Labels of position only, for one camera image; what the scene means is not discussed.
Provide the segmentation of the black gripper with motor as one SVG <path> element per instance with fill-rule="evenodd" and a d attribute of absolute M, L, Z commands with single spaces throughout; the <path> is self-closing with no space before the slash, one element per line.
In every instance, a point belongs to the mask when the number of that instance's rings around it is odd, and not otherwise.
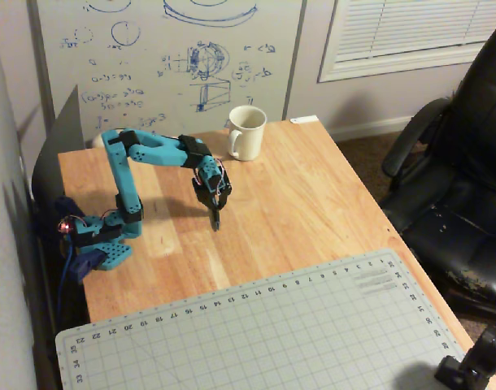
<path fill-rule="evenodd" d="M 194 169 L 193 187 L 197 199 L 210 210 L 211 228 L 220 230 L 220 212 L 233 188 L 221 162 L 211 162 Z"/>

